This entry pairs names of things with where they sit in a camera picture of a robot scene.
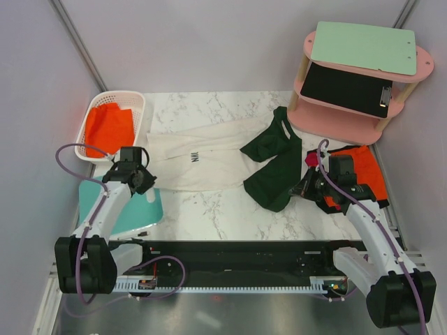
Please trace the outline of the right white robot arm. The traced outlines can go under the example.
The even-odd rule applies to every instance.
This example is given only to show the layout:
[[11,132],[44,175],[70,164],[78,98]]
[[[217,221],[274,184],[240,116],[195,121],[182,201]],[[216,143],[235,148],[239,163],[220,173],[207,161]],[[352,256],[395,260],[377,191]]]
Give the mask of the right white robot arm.
[[328,198],[354,225],[367,254],[351,246],[320,257],[321,269],[330,275],[343,272],[364,294],[367,310],[378,328],[430,321],[437,283],[421,271],[381,220],[374,191],[358,181],[351,156],[314,152],[302,181],[292,195],[325,202]]

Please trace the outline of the dark green t shirt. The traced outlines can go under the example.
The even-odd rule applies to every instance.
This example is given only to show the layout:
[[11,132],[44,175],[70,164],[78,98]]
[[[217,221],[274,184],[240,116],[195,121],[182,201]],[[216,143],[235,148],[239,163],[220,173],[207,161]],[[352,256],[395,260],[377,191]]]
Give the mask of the dark green t shirt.
[[257,163],[268,163],[244,180],[245,191],[262,208],[282,211],[302,169],[302,140],[288,121],[287,108],[277,107],[272,123],[240,151]]

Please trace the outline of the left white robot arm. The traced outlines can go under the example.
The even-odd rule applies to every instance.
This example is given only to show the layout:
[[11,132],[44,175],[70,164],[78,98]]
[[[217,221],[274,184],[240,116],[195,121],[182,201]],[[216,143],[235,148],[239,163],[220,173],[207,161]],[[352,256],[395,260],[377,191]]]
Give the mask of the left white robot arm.
[[145,194],[156,177],[147,170],[149,154],[142,147],[122,147],[119,158],[102,180],[101,191],[84,221],[68,237],[54,245],[59,288],[66,294],[110,294],[118,276],[130,268],[147,274],[153,257],[139,244],[111,250],[112,230],[133,195]]

